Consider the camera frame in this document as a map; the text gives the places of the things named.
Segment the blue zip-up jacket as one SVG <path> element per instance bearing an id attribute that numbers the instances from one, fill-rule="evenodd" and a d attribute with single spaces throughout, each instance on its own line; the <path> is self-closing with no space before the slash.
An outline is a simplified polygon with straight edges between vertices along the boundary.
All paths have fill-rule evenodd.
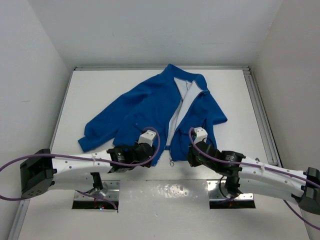
<path id="1" fill-rule="evenodd" d="M 174 162 L 186 160 L 190 128 L 205 129 L 208 140 L 215 143 L 213 127 L 227 120 L 203 75 L 169 64 L 89 121 L 78 143 L 83 152 L 109 140 L 114 146 L 132 145 L 144 128 L 153 127 L 160 136 L 159 152 L 151 162 L 155 166 L 163 151 L 169 151 Z"/>

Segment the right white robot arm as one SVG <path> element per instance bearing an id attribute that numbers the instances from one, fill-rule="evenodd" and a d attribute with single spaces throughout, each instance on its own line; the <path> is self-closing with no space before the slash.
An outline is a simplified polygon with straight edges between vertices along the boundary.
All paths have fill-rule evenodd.
<path id="1" fill-rule="evenodd" d="M 219 151 L 204 141 L 191 143 L 187 161 L 191 167 L 205 166 L 222 175 L 218 187 L 225 198 L 258 194 L 294 203 L 315 215 L 320 213 L 320 171 L 290 170 L 264 164 L 235 151 Z"/>

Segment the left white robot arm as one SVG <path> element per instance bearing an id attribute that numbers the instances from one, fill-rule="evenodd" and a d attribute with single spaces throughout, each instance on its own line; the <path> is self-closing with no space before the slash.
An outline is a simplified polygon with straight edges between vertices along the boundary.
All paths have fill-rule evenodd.
<path id="1" fill-rule="evenodd" d="M 148 143 L 120 145 L 70 158 L 51 156 L 49 149 L 42 149 L 20 164 L 21 196 L 30 199 L 50 190 L 97 194 L 107 189 L 102 174 L 124 173 L 136 166 L 149 168 L 155 152 L 156 147 Z"/>

